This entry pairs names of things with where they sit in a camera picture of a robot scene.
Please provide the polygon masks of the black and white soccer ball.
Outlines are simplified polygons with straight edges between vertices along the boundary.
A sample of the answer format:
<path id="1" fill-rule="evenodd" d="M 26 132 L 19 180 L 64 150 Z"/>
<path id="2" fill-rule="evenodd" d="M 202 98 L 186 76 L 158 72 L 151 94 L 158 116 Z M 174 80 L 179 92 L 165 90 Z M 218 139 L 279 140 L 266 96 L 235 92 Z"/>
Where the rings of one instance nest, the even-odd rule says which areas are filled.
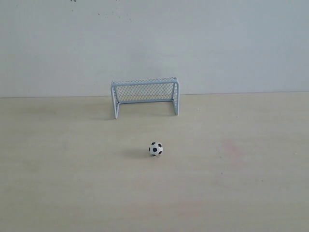
<path id="1" fill-rule="evenodd" d="M 162 143 L 152 142 L 149 146 L 149 153 L 151 156 L 161 156 L 163 153 L 163 145 Z"/>

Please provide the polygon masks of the white miniature soccer goal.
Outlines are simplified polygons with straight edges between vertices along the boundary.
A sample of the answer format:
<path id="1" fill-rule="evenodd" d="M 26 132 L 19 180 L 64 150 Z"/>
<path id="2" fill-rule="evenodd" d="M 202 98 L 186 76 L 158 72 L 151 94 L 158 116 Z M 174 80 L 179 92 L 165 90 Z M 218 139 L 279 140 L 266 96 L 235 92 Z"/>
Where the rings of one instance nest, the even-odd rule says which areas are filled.
<path id="1" fill-rule="evenodd" d="M 116 119 L 121 104 L 171 102 L 175 114 L 180 112 L 180 82 L 176 77 L 112 81 L 110 91 Z"/>

